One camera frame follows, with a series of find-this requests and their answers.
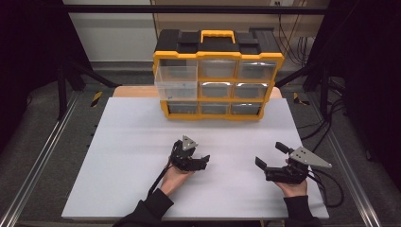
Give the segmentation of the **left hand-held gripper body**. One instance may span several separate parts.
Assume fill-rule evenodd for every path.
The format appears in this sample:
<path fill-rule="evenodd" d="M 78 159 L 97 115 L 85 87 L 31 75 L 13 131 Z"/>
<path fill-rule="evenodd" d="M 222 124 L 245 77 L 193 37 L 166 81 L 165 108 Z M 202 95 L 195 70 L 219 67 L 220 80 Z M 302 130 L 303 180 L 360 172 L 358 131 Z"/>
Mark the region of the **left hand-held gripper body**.
<path fill-rule="evenodd" d="M 181 140 L 174 143 L 169 162 L 181 171 L 193 171 L 192 165 L 196 162 L 202 162 L 201 159 L 192 158 L 197 145 L 194 140 L 184 135 Z"/>

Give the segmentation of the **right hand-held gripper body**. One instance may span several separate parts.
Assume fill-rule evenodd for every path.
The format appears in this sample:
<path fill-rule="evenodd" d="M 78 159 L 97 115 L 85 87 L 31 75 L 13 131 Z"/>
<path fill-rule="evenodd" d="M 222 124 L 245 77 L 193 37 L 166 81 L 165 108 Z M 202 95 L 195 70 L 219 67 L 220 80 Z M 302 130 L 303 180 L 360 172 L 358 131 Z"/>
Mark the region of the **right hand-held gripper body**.
<path fill-rule="evenodd" d="M 307 148 L 293 148 L 288 154 L 288 163 L 282 167 L 269 167 L 264 171 L 267 181 L 276 183 L 301 183 L 310 166 L 331 167 L 332 165 Z"/>

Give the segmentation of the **clear plastic storage drawer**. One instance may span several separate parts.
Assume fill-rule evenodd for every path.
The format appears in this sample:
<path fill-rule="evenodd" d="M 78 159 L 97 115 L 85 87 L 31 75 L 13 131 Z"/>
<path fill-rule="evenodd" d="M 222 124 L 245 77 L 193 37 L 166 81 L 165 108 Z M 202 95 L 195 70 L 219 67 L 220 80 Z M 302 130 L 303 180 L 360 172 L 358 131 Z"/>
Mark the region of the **clear plastic storage drawer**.
<path fill-rule="evenodd" d="M 198 68 L 196 66 L 159 66 L 154 84 L 161 100 L 196 100 Z"/>

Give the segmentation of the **yellow black drawer organizer cabinet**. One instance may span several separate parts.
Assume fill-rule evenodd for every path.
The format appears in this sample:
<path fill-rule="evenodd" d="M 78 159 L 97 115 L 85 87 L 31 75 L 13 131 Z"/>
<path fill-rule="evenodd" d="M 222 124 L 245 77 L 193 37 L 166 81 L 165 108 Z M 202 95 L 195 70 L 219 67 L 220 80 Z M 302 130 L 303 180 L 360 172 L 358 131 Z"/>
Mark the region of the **yellow black drawer organizer cabinet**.
<path fill-rule="evenodd" d="M 284 63 L 273 32 L 270 29 L 200 30 L 184 32 L 164 29 L 153 53 L 153 74 L 159 66 L 196 66 L 201 60 L 258 60 Z"/>

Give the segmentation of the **person's right hand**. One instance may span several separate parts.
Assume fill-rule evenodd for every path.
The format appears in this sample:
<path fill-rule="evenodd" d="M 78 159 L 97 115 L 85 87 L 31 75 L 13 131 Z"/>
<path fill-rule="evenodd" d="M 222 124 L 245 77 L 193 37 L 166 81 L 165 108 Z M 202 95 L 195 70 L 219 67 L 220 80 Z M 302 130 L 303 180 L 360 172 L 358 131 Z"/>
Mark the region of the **person's right hand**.
<path fill-rule="evenodd" d="M 300 197 L 307 195 L 307 182 L 303 181 L 299 184 L 276 183 L 282 190 L 286 198 Z"/>

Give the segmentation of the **person's left hand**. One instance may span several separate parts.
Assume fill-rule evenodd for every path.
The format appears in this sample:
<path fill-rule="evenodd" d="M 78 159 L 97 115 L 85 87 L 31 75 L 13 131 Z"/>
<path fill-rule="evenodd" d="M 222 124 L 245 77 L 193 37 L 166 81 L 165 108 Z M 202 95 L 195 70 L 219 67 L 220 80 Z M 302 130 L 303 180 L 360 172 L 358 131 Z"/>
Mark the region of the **person's left hand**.
<path fill-rule="evenodd" d="M 160 190 L 167 196 L 171 196 L 193 174 L 193 171 L 181 171 L 175 166 L 170 166 L 163 178 Z"/>

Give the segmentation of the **black metal stand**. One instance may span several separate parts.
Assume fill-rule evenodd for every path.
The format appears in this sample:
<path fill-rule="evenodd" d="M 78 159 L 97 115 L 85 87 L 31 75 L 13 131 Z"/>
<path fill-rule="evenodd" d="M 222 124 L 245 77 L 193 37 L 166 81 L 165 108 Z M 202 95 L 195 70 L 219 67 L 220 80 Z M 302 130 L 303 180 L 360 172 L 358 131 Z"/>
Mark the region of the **black metal stand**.
<path fill-rule="evenodd" d="M 118 84 L 108 79 L 103 78 L 96 73 L 93 69 L 85 67 L 76 61 L 66 59 L 61 61 L 57 69 L 58 79 L 58 94 L 59 94 L 59 116 L 58 119 L 62 120 L 67 112 L 67 96 L 66 96 L 66 81 L 69 81 L 75 91 L 82 91 L 86 83 L 80 77 L 81 75 L 89 76 L 90 78 L 100 82 L 101 84 L 109 87 L 116 88 Z"/>
<path fill-rule="evenodd" d="M 314 91 L 320 85 L 320 114 L 324 119 L 328 118 L 328 89 L 329 89 L 329 67 L 325 63 L 314 61 L 295 71 L 289 76 L 275 82 L 277 88 L 281 88 L 289 82 L 306 76 L 303 88 L 306 92 Z"/>

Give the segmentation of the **wooden board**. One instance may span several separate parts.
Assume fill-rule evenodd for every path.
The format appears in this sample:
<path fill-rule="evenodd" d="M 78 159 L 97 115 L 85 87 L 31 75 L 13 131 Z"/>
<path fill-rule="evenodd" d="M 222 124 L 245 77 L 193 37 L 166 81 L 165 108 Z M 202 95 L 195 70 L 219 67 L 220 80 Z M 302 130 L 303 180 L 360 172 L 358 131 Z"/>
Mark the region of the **wooden board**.
<path fill-rule="evenodd" d="M 159 98 L 158 90 L 155 86 L 118 86 L 114 92 L 113 97 L 153 97 Z M 272 98 L 281 98 L 280 90 L 273 87 L 270 96 L 265 98 L 251 98 L 247 101 L 267 101 Z"/>

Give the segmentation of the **set of clear plastic drawers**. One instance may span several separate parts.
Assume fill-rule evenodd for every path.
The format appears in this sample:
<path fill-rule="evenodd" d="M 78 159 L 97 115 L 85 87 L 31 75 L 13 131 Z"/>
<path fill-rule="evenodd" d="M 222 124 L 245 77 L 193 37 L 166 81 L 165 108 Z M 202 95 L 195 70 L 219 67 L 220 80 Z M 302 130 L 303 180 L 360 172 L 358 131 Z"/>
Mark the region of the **set of clear plastic drawers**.
<path fill-rule="evenodd" d="M 277 61 L 201 60 L 196 100 L 161 100 L 162 110 L 175 119 L 257 120 L 267 101 L 247 101 L 270 96 Z"/>

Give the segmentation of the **black curtain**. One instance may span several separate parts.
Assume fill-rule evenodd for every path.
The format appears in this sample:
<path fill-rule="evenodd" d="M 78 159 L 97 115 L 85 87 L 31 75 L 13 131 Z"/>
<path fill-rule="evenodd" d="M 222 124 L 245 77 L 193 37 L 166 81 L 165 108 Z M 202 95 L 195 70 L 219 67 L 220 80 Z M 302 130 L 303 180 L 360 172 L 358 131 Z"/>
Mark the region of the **black curtain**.
<path fill-rule="evenodd" d="M 0 152 L 30 92 L 57 79 L 63 59 L 91 64 L 62 0 L 0 0 Z"/>
<path fill-rule="evenodd" d="M 366 148 L 401 187 L 401 0 L 329 0 L 310 58 L 329 60 Z M 322 53 L 323 47 L 328 51 Z"/>

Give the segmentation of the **aluminium floor rail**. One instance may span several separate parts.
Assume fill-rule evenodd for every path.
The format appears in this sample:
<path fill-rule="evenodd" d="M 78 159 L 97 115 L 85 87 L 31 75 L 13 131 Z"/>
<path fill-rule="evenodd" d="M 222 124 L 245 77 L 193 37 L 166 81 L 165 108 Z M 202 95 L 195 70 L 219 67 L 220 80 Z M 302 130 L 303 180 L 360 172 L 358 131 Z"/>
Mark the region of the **aluminium floor rail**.
<path fill-rule="evenodd" d="M 382 227 L 381 222 L 368 199 L 365 190 L 363 189 L 356 173 L 348 162 L 340 142 L 332 130 L 327 134 L 328 142 L 332 148 L 333 156 L 337 162 L 343 179 L 350 191 L 351 197 L 359 211 L 359 214 L 364 221 L 366 227 Z"/>
<path fill-rule="evenodd" d="M 81 92 L 73 92 L 68 103 L 65 114 L 60 120 L 58 120 L 52 129 L 52 132 L 47 137 L 46 142 L 41 149 L 34 165 L 27 174 L 24 183 L 20 187 L 18 193 L 14 197 L 11 205 L 8 207 L 7 211 L 0 218 L 0 227 L 14 227 L 20 217 L 22 211 L 24 210 L 26 203 L 35 188 L 37 182 L 39 181 L 44 168 L 53 153 L 56 145 L 58 144 L 61 135 L 71 117 L 72 112 L 77 106 L 78 99 L 81 96 Z"/>

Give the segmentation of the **black horizontal frame bar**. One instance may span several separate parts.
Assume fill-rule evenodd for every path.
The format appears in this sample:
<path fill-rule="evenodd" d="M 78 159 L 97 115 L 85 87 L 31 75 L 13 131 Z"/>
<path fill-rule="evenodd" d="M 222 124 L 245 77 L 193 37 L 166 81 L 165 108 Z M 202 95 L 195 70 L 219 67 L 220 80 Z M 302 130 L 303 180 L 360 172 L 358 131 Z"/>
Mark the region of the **black horizontal frame bar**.
<path fill-rule="evenodd" d="M 63 5 L 61 9 L 74 13 L 206 13 L 206 14 L 301 14 L 325 15 L 327 8 L 305 7 L 241 7 L 183 5 Z"/>

